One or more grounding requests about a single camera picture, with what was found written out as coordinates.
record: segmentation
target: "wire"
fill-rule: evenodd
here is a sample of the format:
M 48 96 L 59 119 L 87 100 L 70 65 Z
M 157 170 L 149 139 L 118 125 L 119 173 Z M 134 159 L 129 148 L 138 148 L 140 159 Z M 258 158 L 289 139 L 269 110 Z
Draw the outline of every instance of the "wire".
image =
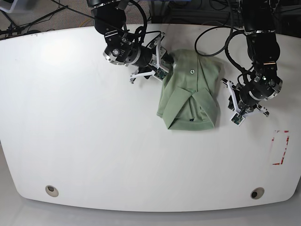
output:
M 92 19 L 91 19 L 91 18 L 88 18 L 87 20 L 85 20 L 84 22 L 82 22 L 82 23 L 80 24 L 79 27 L 82 27 L 85 23 L 87 23 L 87 22 L 90 21 L 90 20 L 92 20 Z
M 218 23 L 218 24 L 220 24 L 220 25 L 224 26 L 224 24 L 223 24 L 223 23 L 221 23 L 221 22 L 219 22 L 219 21 L 217 21 L 217 20 L 210 20 L 210 21 L 206 21 L 206 22 L 202 23 L 202 25 L 206 25 L 207 23 L 211 23 L 211 22 L 215 22 L 215 23 Z
M 185 20 L 185 19 L 183 19 L 183 18 L 176 18 L 176 19 L 174 19 L 174 20 L 181 20 L 181 21 L 186 22 L 187 24 L 200 25 L 200 23 L 194 23 L 194 22 L 191 22 L 191 21 L 189 21 L 189 20 Z
M 232 35 L 233 35 L 233 29 L 234 29 L 233 11 L 232 11 L 232 8 L 231 8 L 230 0 L 227 0 L 227 2 L 228 2 L 228 5 L 229 5 L 229 7 L 230 7 L 230 17 L 231 17 L 231 29 L 230 29 L 229 37 L 232 37 Z M 203 36 L 205 33 L 207 33 L 208 31 L 211 31 L 211 30 L 213 30 L 213 29 L 215 29 L 215 28 L 220 28 L 220 27 L 223 27 L 223 26 L 218 26 L 218 27 L 212 27 L 212 28 L 209 28 L 209 29 L 207 29 L 206 31 L 204 31 L 203 33 L 201 33 L 201 34 L 198 36 L 198 38 L 196 39 L 196 41 L 195 41 L 195 43 L 194 43 L 194 50 L 195 50 L 195 52 L 196 52 L 197 54 L 199 54 L 200 56 L 203 56 L 203 57 L 213 57 L 213 56 L 215 56 L 215 55 L 217 55 L 217 54 L 220 54 L 221 52 L 223 52 L 223 51 L 227 48 L 227 46 L 229 45 L 229 42 L 230 42 L 230 40 L 231 40 L 231 39 L 229 39 L 229 38 L 226 40 L 225 45 L 224 45 L 219 51 L 217 51 L 216 53 L 209 54 L 209 55 L 204 55 L 204 54 L 200 53 L 200 52 L 198 51 L 198 49 L 197 49 L 197 43 L 198 43 L 198 40 L 200 39 L 200 37 L 202 37 L 202 36 Z
M 278 22 L 280 22 L 280 21 L 279 21 L 279 18 L 276 17 L 274 14 L 272 14 L 272 16 L 273 16 Z
M 224 6 L 227 6 L 227 7 L 229 6 L 226 0 L 225 1 L 212 0 L 212 1 L 218 2 L 218 3 L 220 3 L 220 4 L 224 5 Z M 235 2 L 230 2 L 230 3 L 231 3 L 231 5 L 232 5 L 233 8 L 237 8 L 238 7 L 238 5 L 233 6 L 234 4 L 238 4 L 236 1 Z
M 226 40 L 226 42 L 227 41 L 231 41 L 231 39 L 234 37 L 234 36 L 236 36 L 236 35 L 239 35 L 239 34 L 243 34 L 243 35 L 245 35 L 246 36 L 246 38 L 248 39 L 249 37 L 244 33 L 244 30 L 238 30 L 238 29 L 236 29 L 236 31 L 233 33 L 233 36 L 232 37 L 228 37 L 227 38 L 227 40 Z M 228 46 L 226 47 L 226 49 L 225 49 L 225 54 L 226 54 L 226 57 L 227 57 L 227 59 L 239 70 L 239 71 L 241 71 L 241 76 L 243 77 L 243 79 L 244 79 L 244 83 L 245 83 L 245 85 L 246 85 L 246 87 L 247 87 L 247 89 L 248 90 L 250 90 L 250 82 L 249 82 L 249 80 L 248 80 L 248 77 L 247 77 L 247 75 L 249 74 L 249 75 L 251 75 L 251 69 L 250 70 L 246 70 L 245 68 L 243 68 L 242 66 L 240 66 L 238 63 L 236 63 L 233 59 L 232 59 L 232 57 L 230 56 L 230 53 L 229 53 L 229 50 L 228 50 Z
M 239 12 L 238 11 L 236 11 L 237 12 L 237 17 L 238 17 L 238 27 L 240 27 L 240 18 L 239 18 Z
M 253 68 L 254 68 L 254 65 L 252 65 L 252 67 L 250 67 L 249 70 L 243 72 L 242 74 L 240 74 L 240 75 L 237 77 L 237 81 L 238 81 L 238 83 L 240 84 L 240 86 L 242 86 L 242 84 L 240 83 L 239 78 L 240 78 L 241 76 L 244 76 L 244 75 L 248 74 Z
M 239 112 L 239 114 L 240 114 L 241 116 L 243 116 L 242 114 L 243 114 L 244 111 L 246 110 L 246 107 L 248 106 L 248 104 L 249 104 L 249 99 L 247 99 L 247 102 L 246 102 L 244 108 L 243 108 L 242 110 L 240 110 L 240 112 Z
M 202 7 L 203 0 L 201 0 L 201 4 L 197 7 L 197 9 L 200 9 Z
M 53 17 L 53 15 L 54 15 L 54 14 L 52 14 L 52 15 L 50 16 L 50 18 L 47 19 L 47 20 L 43 20 L 43 21 L 37 22 L 37 23 L 35 23 L 35 24 L 32 24 L 32 26 L 33 26 L 33 25 L 36 25 L 36 24 L 40 24 L 40 23 L 43 23 L 43 22 L 46 22 L 46 21 L 51 20 L 51 18 Z M 19 27 L 22 27 L 22 26 L 25 26 L 25 25 L 28 25 L 28 24 L 30 24 L 30 23 L 26 23 L 26 24 L 20 25 Z
M 26 33 L 28 33 L 29 29 L 30 29 L 32 26 L 33 26 L 33 25 L 30 25 L 30 26 L 29 26 L 29 28 L 27 29 L 27 32 L 26 32 Z
M 284 13 L 284 12 L 289 12 L 289 11 L 294 11 L 297 9 L 301 9 L 301 8 L 293 8 L 293 9 L 289 9 L 289 10 L 285 10 L 285 11 L 279 11 L 279 12 L 275 12 L 275 13 Z
M 54 2 L 55 4 L 58 4 L 58 5 L 61 6 L 61 7 L 66 8 L 66 9 L 68 9 L 68 10 L 74 12 L 74 13 L 78 13 L 78 14 L 80 14 L 80 15 L 82 15 L 82 16 L 86 16 L 86 17 L 91 18 L 91 19 L 94 19 L 94 20 L 98 20 L 99 22 L 103 23 L 104 25 L 109 26 L 109 27 L 112 27 L 112 28 L 116 29 L 117 31 L 123 32 L 123 33 L 125 33 L 125 34 L 129 34 L 129 35 L 132 35 L 132 36 L 138 36 L 138 37 L 141 37 L 141 36 L 143 36 L 143 35 L 146 35 L 146 34 L 149 34 L 149 33 L 150 33 L 150 32 L 141 32 L 141 33 L 138 33 L 138 34 L 130 33 L 130 32 L 128 32 L 128 31 L 124 31 L 124 30 L 122 30 L 121 28 L 117 28 L 117 27 L 115 27 L 115 26 L 109 24 L 109 23 L 105 22 L 104 20 L 102 20 L 102 19 L 100 19 L 100 18 L 93 17 L 93 16 L 90 16 L 90 15 L 88 15 L 88 14 L 79 12 L 79 11 L 74 10 L 74 9 L 68 7 L 68 6 L 65 6 L 65 5 L 59 3 L 59 2 L 57 2 L 57 1 L 55 1 L 55 0 L 50 0 L 50 1 Z M 138 8 L 138 10 L 139 10 L 140 13 L 142 14 L 142 16 L 145 15 L 145 12 L 143 11 L 143 9 L 141 8 L 141 6 L 140 6 L 137 2 L 135 2 L 134 0 L 130 0 L 130 2 L 131 2 L 132 4 L 134 4 L 134 5 Z
M 184 8 L 184 7 L 187 6 L 188 4 L 189 4 L 189 1 L 186 1 L 186 2 L 184 2 L 183 4 L 179 4 L 179 3 L 176 2 L 176 1 L 170 1 L 170 2 L 169 2 L 169 5 L 171 5 L 172 8 L 178 8 L 178 9 Z
M 225 25 L 227 24 L 227 22 L 229 21 L 229 19 L 230 19 L 230 14 L 231 14 L 231 13 L 228 14 L 228 17 L 227 17 L 227 19 L 226 19 L 226 22 L 223 23 L 223 26 L 225 26 Z
M 139 3 L 139 2 L 140 2 L 140 1 L 137 1 L 137 3 Z M 133 5 L 134 5 L 134 4 L 131 4 L 131 5 L 130 5 L 130 3 L 128 3 L 128 6 L 133 6 Z
M 160 34 L 158 34 L 155 38 L 153 38 L 149 43 L 147 43 L 147 45 L 145 47 L 148 47 L 157 37 L 159 37 Z
M 215 9 L 215 10 L 218 10 L 218 11 L 219 11 L 219 10 L 223 10 L 223 9 L 225 9 L 225 8 L 227 7 L 227 5 L 224 5 L 224 8 L 214 8 L 211 1 L 212 1 L 212 0 L 209 0 L 209 5 L 210 5 L 211 8 L 213 8 L 213 9 Z
M 147 18 L 147 22 L 151 21 L 151 11 L 149 10 L 149 12 L 150 12 L 150 16 L 149 18 Z

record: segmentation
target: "gray floor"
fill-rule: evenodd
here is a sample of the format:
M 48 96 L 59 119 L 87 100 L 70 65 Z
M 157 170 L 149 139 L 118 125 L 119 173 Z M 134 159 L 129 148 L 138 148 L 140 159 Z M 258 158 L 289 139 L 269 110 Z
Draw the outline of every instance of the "gray floor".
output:
M 58 5 L 51 2 L 50 0 L 34 0 L 34 7 L 28 13 L 16 14 L 12 13 L 9 16 L 17 25 L 26 24 L 44 16 L 58 8 Z M 68 5 L 69 7 L 78 10 L 80 12 L 91 14 L 90 9 L 87 6 L 86 0 L 61 0 L 61 3 Z M 149 17 L 149 7 L 146 1 L 140 1 L 139 4 L 142 6 L 147 18 Z M 135 6 L 128 6 L 126 8 L 127 24 L 140 24 L 142 23 L 142 17 Z M 79 27 L 82 22 L 86 21 L 85 16 L 71 12 L 67 9 L 55 14 L 51 20 L 36 24 L 30 28 L 30 30 L 39 30 L 45 32 L 49 29 L 67 29 Z M 10 25 L 10 22 L 0 14 L 0 30 L 6 30 Z M 89 20 L 84 26 L 92 26 L 93 21 Z

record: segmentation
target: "black cable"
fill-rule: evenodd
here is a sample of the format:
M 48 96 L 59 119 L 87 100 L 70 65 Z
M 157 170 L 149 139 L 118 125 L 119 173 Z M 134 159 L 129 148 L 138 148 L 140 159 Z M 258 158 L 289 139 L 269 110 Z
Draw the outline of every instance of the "black cable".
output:
M 189 1 L 186 1 L 184 4 L 179 4 L 176 1 L 170 1 L 169 2 L 169 5 L 171 5 L 172 8 L 178 8 L 178 9 L 184 8 L 188 4 L 189 4 Z
M 227 17 L 227 19 L 226 19 L 226 22 L 225 22 L 225 23 L 223 23 L 223 25 L 222 25 L 222 26 L 225 26 L 225 25 L 227 24 L 227 22 L 229 21 L 229 19 L 230 19 L 230 13 L 228 14 L 228 17 Z
M 275 13 L 284 13 L 284 12 L 289 12 L 289 11 L 294 11 L 297 9 L 301 9 L 301 8 L 293 8 L 293 9 L 289 9 L 289 10 L 285 10 L 285 11 L 279 11 L 279 12 L 275 12 Z
M 137 1 L 137 3 L 139 3 L 139 2 L 140 2 L 140 1 Z M 128 6 L 133 6 L 133 5 L 134 5 L 134 4 L 131 4 L 131 5 L 130 5 L 130 3 L 128 3 Z
M 144 10 L 142 9 L 142 7 L 138 4 L 138 2 L 135 2 L 134 0 L 131 0 L 133 1 L 133 5 L 135 5 L 138 10 L 140 11 L 141 15 L 142 15 L 142 18 L 143 18 L 143 26 L 140 26 L 136 29 L 135 31 L 135 34 L 141 34 L 141 33 L 146 33 L 146 28 L 147 28 L 147 18 L 146 18 L 146 14 L 144 12 Z M 140 41 L 139 43 L 143 43 L 144 42 L 144 37 L 145 37 L 145 34 L 142 34 L 140 36 Z M 135 37 L 135 43 L 138 43 L 138 39 L 139 39 L 139 36 L 136 36 Z
M 228 42 L 228 44 L 229 44 L 229 42 L 231 41 L 231 39 L 232 39 L 233 37 L 235 37 L 236 35 L 239 35 L 239 34 L 243 34 L 243 35 L 246 36 L 246 34 L 244 33 L 243 30 L 238 30 L 238 29 L 237 29 L 237 30 L 233 33 L 233 36 L 232 36 L 232 37 L 229 36 L 229 37 L 227 38 L 226 42 Z M 241 73 L 244 73 L 244 72 L 246 71 L 245 68 L 241 67 L 238 63 L 236 63 L 236 62 L 232 59 L 232 57 L 230 56 L 228 47 L 229 47 L 229 45 L 228 45 L 228 46 L 226 47 L 226 49 L 225 49 L 225 54 L 226 54 L 227 59 L 230 61 L 231 64 L 233 64 L 233 66 L 235 66 L 239 71 L 241 71 Z
M 43 20 L 43 21 L 40 21 L 40 22 L 37 22 L 37 23 L 35 23 L 35 24 L 30 25 L 29 28 L 28 28 L 28 30 L 27 30 L 27 32 L 29 31 L 29 29 L 30 29 L 32 26 L 51 20 L 51 18 L 53 17 L 53 15 L 54 15 L 54 14 L 52 14 L 52 15 L 50 16 L 50 18 L 47 19 L 47 20 Z
M 229 37 L 232 37 L 232 35 L 233 35 L 233 29 L 234 29 L 234 18 L 233 18 L 233 11 L 232 11 L 232 8 L 231 8 L 230 0 L 227 0 L 227 2 L 228 2 L 228 5 L 230 7 L 230 17 L 231 17 L 231 29 L 230 29 L 230 35 L 229 35 Z M 198 36 L 198 38 L 196 39 L 196 41 L 194 43 L 194 50 L 195 50 L 195 52 L 197 54 L 199 54 L 200 56 L 203 56 L 203 57 L 213 57 L 213 56 L 215 56 L 217 54 L 220 54 L 221 52 L 223 52 L 227 48 L 227 46 L 229 45 L 230 39 L 229 40 L 227 39 L 225 45 L 219 51 L 217 51 L 216 53 L 213 53 L 213 54 L 204 55 L 204 54 L 199 53 L 199 51 L 197 49 L 197 43 L 198 43 L 198 40 L 200 39 L 200 37 L 202 37 L 208 31 L 211 31 L 211 30 L 213 30 L 215 28 L 218 28 L 218 27 L 209 28 L 208 30 L 204 31 L 203 33 L 201 33 Z
M 157 37 L 159 37 L 160 34 L 158 34 L 155 38 L 153 38 L 149 43 L 147 43 L 147 45 L 145 47 L 148 47 Z
M 218 3 L 220 3 L 220 4 L 224 5 L 224 6 L 227 6 L 227 7 L 229 6 L 226 1 L 221 1 L 221 0 L 212 0 L 212 1 L 218 2 Z M 237 8 L 238 5 L 234 5 L 234 4 L 238 4 L 238 3 L 237 2 L 231 2 L 232 7 L 233 8 Z
M 237 17 L 238 17 L 238 27 L 240 27 L 240 18 L 239 18 L 239 12 L 238 11 L 236 11 L 237 12 Z
M 105 21 L 102 20 L 102 19 L 99 19 L 99 18 L 97 18 L 97 17 L 93 17 L 93 16 L 90 16 L 90 15 L 88 15 L 88 14 L 85 14 L 85 13 L 79 12 L 79 11 L 77 11 L 77 10 L 74 10 L 74 9 L 72 9 L 72 8 L 70 8 L 70 7 L 68 7 L 68 6 L 65 6 L 65 5 L 59 3 L 59 2 L 57 2 L 57 1 L 55 1 L 55 0 L 50 0 L 50 1 L 54 2 L 55 4 L 58 4 L 58 5 L 61 6 L 61 7 L 66 8 L 66 9 L 68 9 L 68 10 L 74 12 L 74 13 L 78 13 L 78 14 L 80 14 L 80 15 L 82 15 L 82 16 L 86 16 L 86 17 L 91 18 L 91 19 L 94 19 L 94 20 L 96 19 L 96 20 L 100 21 L 101 23 L 103 23 L 104 25 L 110 26 L 110 27 L 116 29 L 117 31 L 123 32 L 123 33 L 125 33 L 125 34 L 129 34 L 129 35 L 132 35 L 132 36 L 138 36 L 138 37 L 141 37 L 141 36 L 146 35 L 146 34 L 149 34 L 149 33 L 157 33 L 157 32 L 161 33 L 161 31 L 142 32 L 142 33 L 139 33 L 139 34 L 130 33 L 130 32 L 128 32 L 128 31 L 124 31 L 124 30 L 122 30 L 122 29 L 120 29 L 120 28 L 117 28 L 117 27 L 113 26 L 113 25 L 111 25 L 111 24 L 105 22 Z M 132 4 L 134 4 L 134 5 L 138 8 L 138 10 L 139 10 L 140 13 L 142 14 L 142 16 L 143 16 L 143 14 L 145 15 L 145 12 L 143 11 L 142 7 L 141 7 L 137 2 L 135 2 L 134 0 L 130 0 L 130 2 L 131 2 Z
M 151 11 L 149 10 L 149 12 L 150 12 L 150 16 L 149 18 L 147 18 L 147 22 L 151 21 Z
M 210 7 L 211 8 L 213 8 L 213 9 L 215 9 L 215 10 L 223 10 L 223 9 L 225 9 L 227 6 L 226 5 L 224 5 L 224 8 L 215 8 L 213 5 L 212 5 L 212 2 L 211 2 L 211 0 L 209 0 L 209 5 L 210 5 Z
M 244 108 L 239 112 L 239 114 L 240 114 L 241 116 L 242 116 L 242 114 L 244 113 L 244 111 L 246 110 L 246 107 L 248 106 L 248 104 L 249 104 L 249 99 L 247 99 L 247 102 L 246 102 Z
M 29 27 L 28 27 L 28 29 L 27 29 L 27 32 L 26 33 L 28 33 L 28 31 L 29 31 L 29 29 L 32 27 L 32 25 L 30 25 Z
M 202 7 L 203 0 L 201 0 L 201 4 L 197 7 L 197 9 L 200 9 Z
M 280 22 L 279 18 L 276 17 L 274 14 L 272 14 L 272 16 L 273 16 L 278 22 Z
M 241 76 L 244 76 L 245 74 L 248 74 L 253 68 L 254 68 L 254 65 L 252 65 L 252 67 L 250 67 L 249 70 L 243 72 L 242 74 L 240 74 L 240 75 L 237 77 L 237 81 L 238 81 L 238 83 L 240 84 L 240 86 L 242 86 L 242 84 L 240 83 L 239 78 L 240 78 Z

